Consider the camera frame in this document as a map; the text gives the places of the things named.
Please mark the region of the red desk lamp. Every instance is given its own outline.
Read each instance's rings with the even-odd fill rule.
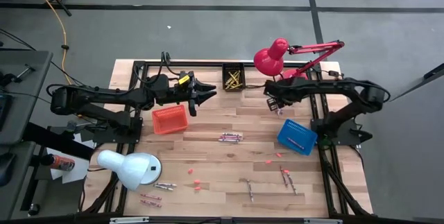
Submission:
[[[342,41],[333,41],[326,44],[312,44],[307,46],[289,46],[289,43],[284,38],[276,39],[270,48],[265,48],[258,51],[254,58],[255,67],[262,74],[267,76],[277,76],[281,74],[284,68],[285,52],[289,52],[290,55],[300,53],[322,53],[319,58],[314,61],[308,62],[306,65],[299,69],[290,69],[285,71],[282,75],[283,78],[303,77],[307,79],[305,71],[312,68],[315,64],[318,64],[324,58],[332,55],[333,52],[338,51],[344,46]]]

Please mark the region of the gray floor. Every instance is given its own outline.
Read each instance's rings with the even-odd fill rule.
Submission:
[[[0,0],[41,3],[41,0]],[[309,0],[68,0],[69,3],[111,3],[186,6],[309,6]],[[316,0],[318,6],[338,7],[443,7],[443,0]],[[314,44],[316,38],[310,12],[264,11],[171,11],[171,10],[72,10],[67,17],[59,10],[67,28],[70,46],[67,71],[89,85],[107,87],[117,58],[159,58],[168,51],[173,58],[252,59],[260,48],[277,37],[292,44]],[[444,14],[440,13],[319,13],[324,41],[343,40],[345,47],[329,60],[339,61],[346,76],[379,83],[396,95],[442,63]],[[60,64],[62,32],[50,10],[0,9],[0,28],[21,37],[36,49],[54,52]],[[17,44],[0,36],[6,46]],[[286,60],[309,60],[312,55],[285,56]],[[44,86],[64,83],[53,67]],[[41,96],[48,99],[46,93]],[[60,126],[70,117],[49,112],[37,104],[32,120],[42,126]],[[372,144],[363,147],[369,171],[390,157]],[[366,174],[376,214],[411,219],[400,192]],[[75,211],[81,186],[50,182],[42,215]],[[71,197],[60,202],[62,191]]]

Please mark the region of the blue plastic basket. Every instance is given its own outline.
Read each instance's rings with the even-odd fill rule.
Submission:
[[[318,134],[306,127],[287,119],[277,136],[277,140],[286,147],[303,155],[310,155]]]

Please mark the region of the black bin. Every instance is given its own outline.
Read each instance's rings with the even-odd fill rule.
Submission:
[[[225,83],[231,78],[230,74],[228,72],[231,72],[231,74],[234,74],[236,71],[241,71],[241,74],[239,75],[240,83],[242,83],[241,86],[234,88],[234,89],[226,89]],[[222,64],[222,81],[223,81],[223,89],[226,92],[241,92],[245,88],[245,70],[244,70],[244,64],[237,62],[237,63],[223,63]]]

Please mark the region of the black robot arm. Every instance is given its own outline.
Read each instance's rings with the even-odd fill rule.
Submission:
[[[304,78],[288,78],[277,82],[265,82],[265,95],[271,98],[267,101],[270,110],[276,110],[285,105],[301,102],[309,94],[343,94],[352,101],[337,112],[329,112],[315,131],[320,136],[334,138],[342,123],[356,117],[358,114],[372,113],[382,109],[387,91],[367,80],[344,78],[343,80],[305,80]]]
[[[180,72],[178,82],[169,86],[169,78],[164,74],[153,76],[137,89],[101,89],[99,87],[75,85],[59,86],[52,92],[51,111],[59,115],[81,114],[98,120],[106,120],[113,128],[130,128],[129,112],[112,112],[93,103],[129,105],[138,110],[150,110],[155,103],[188,102],[189,113],[196,116],[195,105],[200,105],[216,94],[213,85],[199,82],[192,71]]]

